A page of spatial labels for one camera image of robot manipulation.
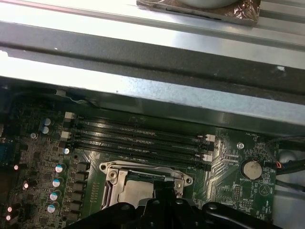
electrolytic capacitor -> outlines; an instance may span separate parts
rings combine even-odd
[[[19,216],[19,211],[16,210],[16,211],[12,211],[9,215],[7,215],[5,217],[5,219],[7,221],[14,221],[14,220],[18,219],[18,216]]]
[[[53,201],[56,201],[59,197],[61,196],[61,191],[60,190],[55,190],[50,194],[50,199]]]
[[[22,206],[21,203],[12,204],[8,207],[8,212],[18,210],[21,206]]]
[[[46,118],[46,119],[43,121],[43,124],[44,124],[44,125],[50,125],[50,124],[51,124],[51,119]]]
[[[49,132],[49,128],[47,127],[47,126],[44,126],[42,129],[41,129],[41,132],[43,133],[43,134],[47,134],[48,132]]]
[[[59,178],[55,178],[52,182],[53,187],[59,187],[62,183],[63,183],[63,178],[59,177]]]
[[[55,171],[57,173],[61,173],[63,172],[65,169],[67,168],[67,166],[65,164],[59,164],[55,167]]]
[[[23,184],[23,188],[24,189],[28,189],[30,187],[34,187],[38,184],[38,181],[37,180],[29,180],[29,181],[26,181],[24,182]]]
[[[24,169],[27,169],[28,168],[28,164],[17,164],[17,165],[14,165],[14,170],[24,170]]]
[[[53,202],[48,206],[48,212],[53,213],[55,212],[56,209],[59,208],[59,203],[58,202]]]

wire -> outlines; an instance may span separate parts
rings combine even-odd
[[[279,137],[279,138],[274,138],[270,141],[268,141],[265,144],[265,150],[268,153],[268,155],[271,157],[271,159],[276,163],[276,167],[278,169],[284,168],[282,163],[280,163],[274,156],[274,154],[270,150],[270,145],[272,143],[277,143],[281,141],[296,141],[296,140],[305,140],[305,135],[298,135],[298,136],[287,136],[287,137]]]
[[[296,190],[298,192],[305,192],[305,187],[302,185],[297,185],[297,184],[291,184],[291,183],[287,183],[287,182],[283,182],[281,180],[275,180],[275,184],[278,186],[282,186],[285,188],[290,188],[293,190]]]
[[[70,99],[72,102],[77,103],[77,104],[89,104],[90,106],[94,107],[94,108],[99,108],[99,106],[95,105],[94,103],[92,103],[91,101],[87,100],[87,99],[73,99],[72,96],[67,96],[66,92],[63,90],[56,90],[56,94],[57,96],[63,97],[63,98],[68,98]]]

silver metal frame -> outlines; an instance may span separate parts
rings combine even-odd
[[[305,69],[305,3],[301,0],[288,0],[285,5],[262,2],[265,17],[254,28],[117,2],[116,7],[81,1],[61,3],[64,6],[41,3],[50,3],[47,0],[5,2],[10,3],[0,3],[0,21]]]

